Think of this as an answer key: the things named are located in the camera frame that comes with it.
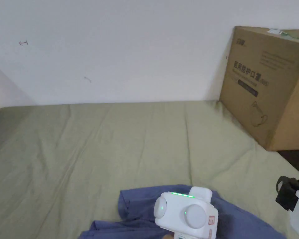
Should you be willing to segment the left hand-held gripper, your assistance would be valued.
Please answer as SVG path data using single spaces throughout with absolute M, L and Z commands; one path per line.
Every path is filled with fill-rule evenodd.
M 192 187 L 188 194 L 163 192 L 154 205 L 155 224 L 174 233 L 174 239 L 215 239 L 218 210 L 212 190 Z

